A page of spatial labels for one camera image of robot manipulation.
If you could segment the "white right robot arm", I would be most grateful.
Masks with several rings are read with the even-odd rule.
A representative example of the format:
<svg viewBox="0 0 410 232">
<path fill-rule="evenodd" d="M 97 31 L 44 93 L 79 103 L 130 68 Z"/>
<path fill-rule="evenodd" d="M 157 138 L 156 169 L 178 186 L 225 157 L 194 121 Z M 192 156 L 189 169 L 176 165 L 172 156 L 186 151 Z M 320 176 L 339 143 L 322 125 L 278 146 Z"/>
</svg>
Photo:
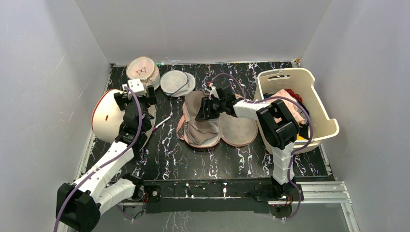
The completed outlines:
<svg viewBox="0 0 410 232">
<path fill-rule="evenodd" d="M 285 200 L 292 192 L 292 152 L 300 132 L 299 122 L 291 112 L 295 107 L 303 109 L 292 97 L 271 96 L 252 101 L 238 98 L 228 87 L 212 87 L 209 96 L 201 98 L 198 121 L 216 119 L 226 113 L 258 123 L 266 148 L 274 157 L 274 169 L 271 185 L 255 189 L 256 200 Z"/>
</svg>

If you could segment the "peach patterned mesh laundry bag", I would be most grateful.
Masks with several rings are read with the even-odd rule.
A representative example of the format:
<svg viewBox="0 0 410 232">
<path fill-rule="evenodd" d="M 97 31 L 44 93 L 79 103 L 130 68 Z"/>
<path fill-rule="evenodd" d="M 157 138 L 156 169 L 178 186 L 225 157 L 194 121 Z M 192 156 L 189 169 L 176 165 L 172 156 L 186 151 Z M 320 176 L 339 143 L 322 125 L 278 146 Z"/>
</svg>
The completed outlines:
<svg viewBox="0 0 410 232">
<path fill-rule="evenodd" d="M 184 116 L 182 115 L 178 122 L 177 131 L 183 130 L 183 119 Z M 220 130 L 220 140 L 223 140 L 229 145 L 235 147 L 249 145 L 255 140 L 258 134 L 258 124 L 255 120 L 244 117 L 237 118 L 227 115 L 226 113 L 221 113 L 216 120 L 218 121 Z M 183 133 L 177 133 L 177 137 L 180 140 L 183 140 Z"/>
</svg>

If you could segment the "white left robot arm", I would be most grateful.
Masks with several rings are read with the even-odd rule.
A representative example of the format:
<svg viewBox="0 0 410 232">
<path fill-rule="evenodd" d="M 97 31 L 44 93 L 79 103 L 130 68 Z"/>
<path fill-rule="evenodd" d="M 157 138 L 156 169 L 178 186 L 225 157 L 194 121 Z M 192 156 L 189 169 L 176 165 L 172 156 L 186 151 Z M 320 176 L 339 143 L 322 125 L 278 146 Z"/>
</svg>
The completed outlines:
<svg viewBox="0 0 410 232">
<path fill-rule="evenodd" d="M 96 104 L 91 127 L 95 136 L 110 144 L 106 153 L 73 183 L 57 191 L 54 230 L 63 223 L 78 232 L 90 232 L 101 215 L 130 198 L 139 201 L 145 189 L 142 181 L 129 174 L 111 183 L 116 173 L 149 141 L 156 119 L 155 89 L 127 84 L 111 89 Z"/>
</svg>

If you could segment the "taupe beige bra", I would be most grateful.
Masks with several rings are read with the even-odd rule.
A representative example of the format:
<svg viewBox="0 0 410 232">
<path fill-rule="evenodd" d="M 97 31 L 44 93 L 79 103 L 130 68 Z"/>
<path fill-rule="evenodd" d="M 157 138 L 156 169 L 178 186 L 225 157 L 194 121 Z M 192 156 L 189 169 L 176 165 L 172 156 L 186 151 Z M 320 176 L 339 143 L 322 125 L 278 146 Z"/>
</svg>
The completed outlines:
<svg viewBox="0 0 410 232">
<path fill-rule="evenodd" d="M 202 98 L 206 95 L 195 90 L 185 97 L 183 104 L 183 140 L 195 148 L 209 148 L 220 141 L 220 130 L 216 119 L 198 121 Z"/>
</svg>

